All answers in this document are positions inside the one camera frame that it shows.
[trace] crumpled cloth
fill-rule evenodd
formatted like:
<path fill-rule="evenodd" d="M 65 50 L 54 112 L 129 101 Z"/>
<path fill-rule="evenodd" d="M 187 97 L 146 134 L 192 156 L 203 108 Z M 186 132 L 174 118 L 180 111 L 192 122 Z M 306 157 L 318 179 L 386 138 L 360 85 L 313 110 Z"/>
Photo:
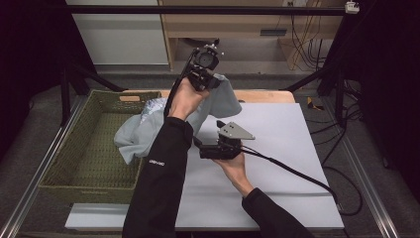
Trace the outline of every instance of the crumpled cloth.
<path fill-rule="evenodd" d="M 217 73 L 214 76 L 222 80 L 219 87 L 211 89 L 210 95 L 186 119 L 194 130 L 194 136 L 208 115 L 216 118 L 231 117 L 242 110 L 229 79 Z M 152 143 L 163 125 L 165 104 L 166 98 L 149 100 L 142 113 L 130 117 L 115 134 L 114 144 L 119 148 L 127 165 L 134 158 L 146 157 L 149 154 Z"/>

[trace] green woven basket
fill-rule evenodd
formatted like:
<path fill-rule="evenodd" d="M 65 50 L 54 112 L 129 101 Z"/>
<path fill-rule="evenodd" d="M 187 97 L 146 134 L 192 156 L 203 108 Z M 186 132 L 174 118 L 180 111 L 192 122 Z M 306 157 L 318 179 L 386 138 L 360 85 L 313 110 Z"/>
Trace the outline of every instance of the green woven basket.
<path fill-rule="evenodd" d="M 124 162 L 114 136 L 160 92 L 93 90 L 39 188 L 66 202 L 130 203 L 143 160 Z"/>

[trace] wire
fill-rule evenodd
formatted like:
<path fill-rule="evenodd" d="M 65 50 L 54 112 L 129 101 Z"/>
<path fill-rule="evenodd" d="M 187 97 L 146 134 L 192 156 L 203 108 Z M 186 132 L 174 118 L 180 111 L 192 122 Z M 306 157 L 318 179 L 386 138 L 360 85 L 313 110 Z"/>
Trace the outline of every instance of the wire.
<path fill-rule="evenodd" d="M 329 140 L 327 140 L 327 141 L 320 142 L 320 143 L 314 143 L 314 146 L 319 146 L 319 145 L 322 145 L 322 144 L 328 143 L 328 142 L 330 142 L 330 141 L 334 140 L 336 137 L 340 136 L 343 132 L 344 132 L 344 130 L 343 130 L 343 131 L 340 131 L 337 135 L 333 136 L 332 138 L 330 138 L 330 139 L 329 139 Z"/>
<path fill-rule="evenodd" d="M 334 126 L 336 126 L 336 125 L 339 125 L 339 123 L 338 123 L 338 122 L 336 122 L 336 123 L 331 124 L 331 125 L 329 125 L 329 126 L 327 126 L 327 127 L 325 127 L 325 128 L 322 128 L 322 129 L 320 129 L 320 130 L 318 130 L 318 131 L 310 132 L 309 134 L 314 135 L 314 134 L 317 134 L 317 133 L 320 133 L 320 132 L 326 131 L 326 130 L 328 130 L 328 129 L 330 129 L 330 128 L 333 128 L 333 127 L 334 127 Z"/>
<path fill-rule="evenodd" d="M 363 198 L 362 193 L 359 190 L 358 186 L 348 176 L 346 176 L 344 173 L 342 173 L 341 171 L 339 171 L 335 168 L 323 167 L 323 169 L 333 171 L 333 172 L 339 174 L 340 176 L 342 176 L 344 179 L 346 179 L 352 185 L 352 187 L 355 188 L 356 192 L 358 193 L 358 196 L 359 196 L 358 208 L 355 211 L 352 211 L 352 212 L 342 212 L 341 211 L 340 214 L 344 215 L 344 216 L 354 216 L 354 215 L 359 214 L 361 212 L 363 206 L 364 206 L 364 198 Z"/>
<path fill-rule="evenodd" d="M 308 56 L 306 55 L 306 53 L 303 51 L 303 53 L 301 52 L 302 46 L 303 46 L 303 42 L 300 42 L 299 37 L 297 36 L 297 33 L 294 29 L 294 15 L 290 16 L 291 18 L 291 41 L 294 45 L 294 47 L 297 49 L 297 52 L 299 53 L 299 55 L 302 57 L 303 61 L 305 62 L 306 66 L 310 67 L 310 68 L 315 68 L 315 64 L 313 64 L 309 59 Z M 296 37 L 297 42 L 299 43 L 299 47 L 297 47 L 296 42 L 294 40 L 294 38 Z"/>
<path fill-rule="evenodd" d="M 346 235 L 347 238 L 350 238 L 350 235 L 349 235 L 349 233 L 347 233 L 346 228 L 343 229 L 343 232 L 344 232 L 344 234 Z"/>
<path fill-rule="evenodd" d="M 305 121 L 313 122 L 313 123 L 331 123 L 331 122 L 334 122 L 334 120 L 331 120 L 331 121 L 314 121 L 314 120 L 308 120 L 308 119 L 305 119 Z"/>
<path fill-rule="evenodd" d="M 303 179 L 306 179 L 308 181 L 311 181 L 311 182 L 313 182 L 313 183 L 315 183 L 315 184 L 317 184 L 317 185 L 325 188 L 327 191 L 329 191 L 333 195 L 334 201 L 336 202 L 336 204 L 338 204 L 337 194 L 330 187 L 328 187 L 327 185 L 321 183 L 320 181 L 318 181 L 318 180 L 316 180 L 314 178 L 311 178 L 311 177 L 309 177 L 309 176 L 307 176 L 307 175 L 305 175 L 305 174 L 303 174 L 303 173 L 301 173 L 299 171 L 296 171 L 296 170 L 292 169 L 291 167 L 285 165 L 284 163 L 282 163 L 280 161 L 277 161 L 277 160 L 275 160 L 273 158 L 264 156 L 261 153 L 255 151 L 255 150 L 253 150 L 251 148 L 246 147 L 247 149 L 250 149 L 250 151 L 247 151 L 247 150 L 244 150 L 244 149 L 241 149 L 241 148 L 237 148 L 237 147 L 233 147 L 233 148 L 239 149 L 241 152 L 244 152 L 244 153 L 247 153 L 247 154 L 250 154 L 250 155 L 253 155 L 253 156 L 257 156 L 257 157 L 266 159 L 266 160 L 272 162 L 273 164 L 282 167 L 286 171 L 288 171 L 288 172 L 290 172 L 290 173 L 292 173 L 292 174 L 294 174 L 296 176 L 299 176 L 299 177 L 301 177 Z"/>
<path fill-rule="evenodd" d="M 347 128 L 345 127 L 344 130 L 343 130 L 342 135 L 340 136 L 340 138 L 336 141 L 336 143 L 334 144 L 333 148 L 330 150 L 330 152 L 328 153 L 328 155 L 325 157 L 324 161 L 322 161 L 321 166 L 324 166 L 325 163 L 327 163 L 328 159 L 333 154 L 334 150 L 337 148 L 337 146 L 339 145 L 340 141 L 343 139 L 344 135 L 346 134 L 346 130 L 347 130 Z"/>

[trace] black jacket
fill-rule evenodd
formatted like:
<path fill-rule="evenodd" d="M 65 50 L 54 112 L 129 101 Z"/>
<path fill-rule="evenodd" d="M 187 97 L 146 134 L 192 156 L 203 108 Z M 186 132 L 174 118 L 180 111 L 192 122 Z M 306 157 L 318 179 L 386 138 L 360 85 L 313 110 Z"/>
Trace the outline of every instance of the black jacket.
<path fill-rule="evenodd" d="M 138 178 L 123 228 L 124 238 L 175 237 L 175 220 L 185 181 L 192 128 L 167 117 Z M 242 205 L 260 226 L 262 237 L 313 237 L 287 211 L 255 188 Z"/>

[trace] black metal frame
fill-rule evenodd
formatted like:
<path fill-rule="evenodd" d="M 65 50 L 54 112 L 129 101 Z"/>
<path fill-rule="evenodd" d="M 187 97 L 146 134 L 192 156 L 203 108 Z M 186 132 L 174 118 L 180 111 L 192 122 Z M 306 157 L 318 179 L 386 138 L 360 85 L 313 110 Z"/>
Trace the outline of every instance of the black metal frame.
<path fill-rule="evenodd" d="M 68 13 L 68 14 L 186 14 L 186 15 L 294 15 L 294 16 L 343 16 L 347 18 L 345 7 L 335 8 L 316 8 L 316 7 L 242 7 L 242 6 L 101 6 L 101 5 L 48 5 L 43 4 L 43 12 L 53 13 Z M 68 92 L 68 79 L 66 77 L 66 69 L 75 69 L 78 73 L 86 77 L 90 77 L 102 85 L 108 87 L 114 91 L 123 91 L 126 88 L 121 88 L 106 79 L 100 77 L 95 72 L 91 72 L 77 62 L 67 62 L 67 59 L 59 59 L 62 65 L 61 74 L 61 93 L 62 93 L 62 121 L 61 125 L 64 125 L 69 118 L 69 92 Z M 324 66 L 315 71 L 314 73 L 306 76 L 302 80 L 294 83 L 293 85 L 280 89 L 295 91 L 301 86 L 323 77 L 331 71 L 336 70 L 338 66 L 337 60 L 333 60 L 332 63 L 328 63 L 328 58 Z M 79 94 L 87 95 L 89 88 L 86 83 L 72 83 L 73 87 Z"/>

